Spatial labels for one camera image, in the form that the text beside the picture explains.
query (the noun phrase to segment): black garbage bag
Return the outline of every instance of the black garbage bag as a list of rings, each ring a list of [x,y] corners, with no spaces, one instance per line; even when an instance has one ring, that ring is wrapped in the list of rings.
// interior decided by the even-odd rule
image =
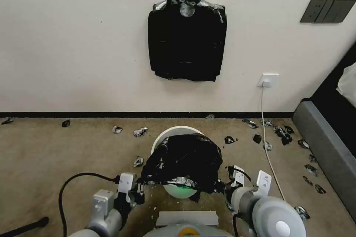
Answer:
[[[165,138],[146,161],[144,184],[174,184],[214,192],[223,159],[220,148],[201,134]]]
[[[205,0],[164,0],[148,17],[151,69],[165,79],[215,81],[223,62],[225,6]]]

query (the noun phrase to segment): white sheet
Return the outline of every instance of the white sheet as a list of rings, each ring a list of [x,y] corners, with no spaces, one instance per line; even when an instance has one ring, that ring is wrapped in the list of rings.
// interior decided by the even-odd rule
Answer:
[[[356,63],[344,69],[336,90],[356,107]]]

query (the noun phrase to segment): black cable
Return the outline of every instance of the black cable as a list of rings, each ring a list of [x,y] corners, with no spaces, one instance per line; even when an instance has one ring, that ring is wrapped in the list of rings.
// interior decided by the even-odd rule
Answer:
[[[237,218],[238,218],[238,214],[234,214],[234,216],[233,216],[233,226],[234,226],[235,237],[239,237],[238,236],[238,232],[237,232],[237,225],[236,225],[236,219]]]
[[[247,175],[247,173],[246,173],[246,172],[244,172],[244,171],[242,171],[242,170],[239,170],[239,169],[237,169],[237,168],[234,168],[234,170],[236,170],[237,172],[240,172],[240,173],[244,174],[244,175],[246,176],[246,178],[248,178],[248,180],[249,180],[249,181],[251,181],[250,176],[249,176],[249,175]]]
[[[62,224],[63,224],[63,237],[67,237],[67,222],[66,222],[66,217],[64,216],[64,211],[63,211],[63,203],[62,203],[62,195],[63,195],[63,191],[64,188],[67,186],[67,184],[74,178],[76,177],[80,177],[80,176],[94,176],[94,177],[98,177],[98,178],[102,178],[104,180],[107,181],[112,181],[115,183],[119,183],[120,180],[120,176],[116,176],[115,178],[108,178],[105,176],[102,176],[100,174],[96,174],[93,172],[83,172],[83,173],[78,173],[72,177],[70,177],[68,180],[66,180],[66,182],[62,185],[62,188],[59,191],[59,195],[58,195],[58,207],[59,207],[59,213],[60,213],[60,218],[62,220]]]

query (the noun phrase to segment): round bin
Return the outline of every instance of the round bin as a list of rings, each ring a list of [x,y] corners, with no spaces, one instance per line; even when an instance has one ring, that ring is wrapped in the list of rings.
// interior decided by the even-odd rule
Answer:
[[[188,127],[188,126],[175,126],[175,127],[169,128],[169,129],[165,130],[164,132],[162,132],[157,137],[157,139],[155,140],[155,142],[152,145],[151,154],[156,149],[156,147],[163,141],[164,138],[167,138],[169,136],[174,136],[174,135],[184,135],[184,134],[194,134],[194,133],[202,134],[197,129],[194,129],[194,128]],[[173,184],[163,185],[163,187],[171,196],[173,196],[175,198],[179,198],[179,199],[189,198],[197,192],[196,190],[193,190],[190,188],[178,187]]]

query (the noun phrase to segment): beige carpet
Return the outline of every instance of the beige carpet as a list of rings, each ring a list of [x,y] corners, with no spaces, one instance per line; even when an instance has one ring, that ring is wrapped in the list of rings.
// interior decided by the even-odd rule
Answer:
[[[272,120],[278,126],[289,125],[296,130],[290,119]],[[88,118],[72,119],[68,128],[61,127],[62,121],[15,119],[12,124],[0,126],[0,233],[49,216],[50,223],[45,228],[22,236],[62,236],[58,192],[64,181],[84,171],[110,177],[125,171],[139,175],[141,168],[133,168],[136,156],[147,159],[156,137],[172,126],[197,128],[221,148],[224,162],[219,177],[225,181],[228,177],[224,167],[232,164],[244,168],[253,180],[260,169],[272,174],[262,143],[252,140],[254,134],[261,134],[259,119],[254,120],[260,125],[258,129],[249,128],[241,119]],[[123,127],[119,135],[112,133],[114,125]],[[133,130],[142,126],[149,128],[148,133],[134,137]],[[297,144],[300,134],[296,131],[293,142],[283,146],[270,127],[266,132],[267,141],[273,145],[270,158],[287,201],[292,206],[303,206],[311,216],[306,221],[307,235],[356,236],[355,223],[324,174],[320,171],[314,177],[304,168],[310,151]],[[225,144],[226,135],[237,137],[238,141]],[[311,164],[320,169],[316,163]],[[319,194],[303,175],[327,193]],[[101,188],[115,190],[115,185],[95,177],[80,177],[66,187],[63,203],[69,234],[89,222],[92,195]],[[275,182],[270,195],[280,197]],[[154,227],[159,211],[178,210],[216,210],[220,228],[233,234],[232,216],[222,195],[202,193],[197,204],[174,199],[162,186],[156,186],[146,187],[145,196],[146,203],[131,212],[119,236],[143,236]]]

